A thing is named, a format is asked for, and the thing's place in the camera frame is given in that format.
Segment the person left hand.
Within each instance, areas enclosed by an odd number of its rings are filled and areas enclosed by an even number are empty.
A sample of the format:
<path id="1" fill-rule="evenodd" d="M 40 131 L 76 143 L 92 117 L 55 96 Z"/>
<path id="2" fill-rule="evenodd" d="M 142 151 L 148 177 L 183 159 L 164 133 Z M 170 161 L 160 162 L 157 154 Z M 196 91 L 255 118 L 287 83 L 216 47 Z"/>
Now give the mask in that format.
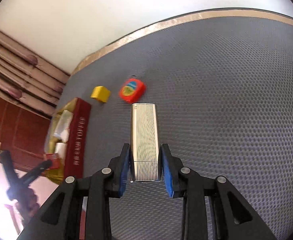
<path id="1" fill-rule="evenodd" d="M 22 224 L 25 227 L 40 208 L 38 196 L 33 189 L 29 187 L 23 188 L 18 193 L 15 207 L 21 215 Z"/>

